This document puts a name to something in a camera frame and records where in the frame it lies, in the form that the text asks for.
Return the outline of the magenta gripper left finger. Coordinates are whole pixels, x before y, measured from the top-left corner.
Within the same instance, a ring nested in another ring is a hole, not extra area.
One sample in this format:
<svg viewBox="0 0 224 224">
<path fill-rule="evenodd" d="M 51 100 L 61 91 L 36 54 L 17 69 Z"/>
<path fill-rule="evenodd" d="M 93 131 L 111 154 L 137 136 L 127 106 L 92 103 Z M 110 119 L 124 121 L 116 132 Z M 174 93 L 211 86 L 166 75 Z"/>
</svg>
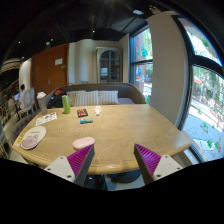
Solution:
<svg viewBox="0 0 224 224">
<path fill-rule="evenodd" d="M 94 154 L 94 145 L 86 146 L 68 157 L 59 156 L 45 171 L 83 186 Z"/>
</svg>

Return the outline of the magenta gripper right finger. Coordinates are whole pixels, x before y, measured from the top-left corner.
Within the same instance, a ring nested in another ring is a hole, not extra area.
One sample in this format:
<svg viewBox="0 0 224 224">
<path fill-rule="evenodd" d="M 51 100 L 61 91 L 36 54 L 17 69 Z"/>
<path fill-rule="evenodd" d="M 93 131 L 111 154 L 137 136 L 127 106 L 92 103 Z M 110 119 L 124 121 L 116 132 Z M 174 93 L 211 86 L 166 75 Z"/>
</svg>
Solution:
<svg viewBox="0 0 224 224">
<path fill-rule="evenodd" d="M 139 144 L 134 145 L 134 155 L 145 184 L 150 184 L 182 169 L 182 166 L 169 155 L 161 156 Z"/>
</svg>

